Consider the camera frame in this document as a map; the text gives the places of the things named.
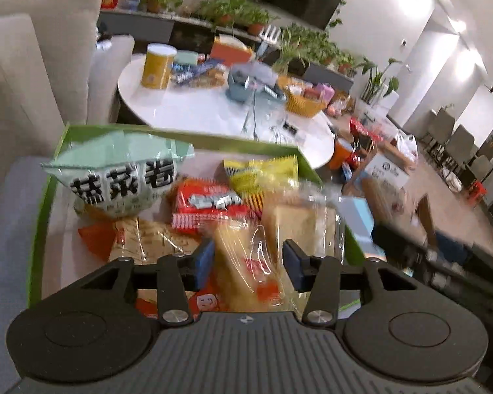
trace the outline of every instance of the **snack box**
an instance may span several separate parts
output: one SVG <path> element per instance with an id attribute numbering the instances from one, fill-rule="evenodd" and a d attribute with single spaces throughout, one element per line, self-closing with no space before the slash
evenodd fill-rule
<path id="1" fill-rule="evenodd" d="M 68 125 L 64 130 L 55 156 L 69 148 L 72 143 L 85 142 L 114 130 L 146 132 L 164 138 L 192 143 L 196 155 L 179 165 L 179 173 L 207 179 L 217 178 L 226 182 L 222 161 L 270 159 L 295 155 L 301 178 L 321 184 L 316 172 L 311 169 L 305 157 L 294 146 L 251 140 L 194 134 L 177 131 L 155 130 L 148 126 L 110 124 Z M 37 229 L 32 245 L 30 274 L 28 277 L 28 305 L 68 286 L 79 278 L 99 268 L 103 263 L 92 255 L 82 243 L 77 229 L 94 221 L 79 217 L 74 210 L 75 195 L 62 186 L 54 177 L 49 177 L 45 195 L 40 204 Z M 150 220 L 164 211 L 163 202 L 157 202 L 140 216 Z M 354 240 L 350 230 L 342 229 L 345 242 L 344 255 L 348 264 L 359 263 L 363 252 Z"/>

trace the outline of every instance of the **packaged bread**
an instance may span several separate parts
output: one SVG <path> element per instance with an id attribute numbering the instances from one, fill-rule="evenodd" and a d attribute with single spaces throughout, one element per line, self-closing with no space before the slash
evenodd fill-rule
<path id="1" fill-rule="evenodd" d="M 283 265 L 283 242 L 292 239 L 309 256 L 338 257 L 339 217 L 328 206 L 319 188 L 301 187 L 274 190 L 266 195 L 262 223 L 266 229 L 267 248 L 285 292 L 284 304 L 298 317 L 303 313 L 308 293 L 294 290 Z"/>
<path id="2" fill-rule="evenodd" d="M 279 279 L 261 225 L 222 219 L 213 232 L 214 274 L 227 310 L 266 312 L 281 304 Z"/>

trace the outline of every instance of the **metal screw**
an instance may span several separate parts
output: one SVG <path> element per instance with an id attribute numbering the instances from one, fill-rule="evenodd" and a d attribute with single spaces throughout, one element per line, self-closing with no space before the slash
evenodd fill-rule
<path id="1" fill-rule="evenodd" d="M 316 309 L 307 314 L 307 318 L 311 323 L 325 324 L 333 319 L 331 313 L 323 311 L 322 309 Z"/>
<path id="2" fill-rule="evenodd" d="M 182 323 L 188 320 L 188 313 L 182 309 L 170 309 L 162 315 L 162 318 L 168 323 Z"/>

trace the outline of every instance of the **orange box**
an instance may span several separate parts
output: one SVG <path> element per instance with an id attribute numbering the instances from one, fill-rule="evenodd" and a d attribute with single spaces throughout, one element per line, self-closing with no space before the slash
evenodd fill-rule
<path id="1" fill-rule="evenodd" d="M 244 63 L 250 61 L 252 58 L 252 49 L 247 50 L 239 49 L 229 44 L 223 44 L 219 41 L 219 38 L 214 39 L 212 51 L 210 57 L 223 60 L 222 64 L 227 67 L 231 67 L 235 63 Z"/>

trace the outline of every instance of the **chair backrest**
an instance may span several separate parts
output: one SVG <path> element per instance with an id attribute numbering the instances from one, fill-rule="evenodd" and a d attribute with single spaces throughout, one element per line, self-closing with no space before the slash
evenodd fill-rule
<path id="1" fill-rule="evenodd" d="M 463 125 L 460 125 L 444 149 L 456 163 L 461 164 L 471 157 L 471 149 L 474 144 L 475 138 L 473 135 Z"/>
<path id="2" fill-rule="evenodd" d="M 482 181 L 489 171 L 493 168 L 493 163 L 487 159 L 485 155 L 481 155 L 471 165 L 471 172 L 475 175 L 476 179 Z"/>
<path id="3" fill-rule="evenodd" d="M 0 16 L 0 185 L 19 157 L 51 156 L 63 129 L 29 15 Z"/>
<path id="4" fill-rule="evenodd" d="M 117 81 L 124 67 L 130 62 L 135 40 L 130 35 L 111 38 L 106 50 L 97 49 L 93 55 L 88 81 L 87 124 L 107 124 L 117 121 Z"/>
<path id="5" fill-rule="evenodd" d="M 0 0 L 0 16 L 30 15 L 64 123 L 87 118 L 88 77 L 101 0 Z"/>
<path id="6" fill-rule="evenodd" d="M 427 133 L 429 133 L 440 145 L 444 145 L 453 134 L 455 123 L 455 117 L 446 110 L 440 110 L 427 128 Z"/>
<path id="7" fill-rule="evenodd" d="M 489 142 L 484 142 L 480 149 L 477 151 L 477 155 L 480 157 L 481 155 L 485 155 L 488 160 L 493 158 L 493 148 Z"/>

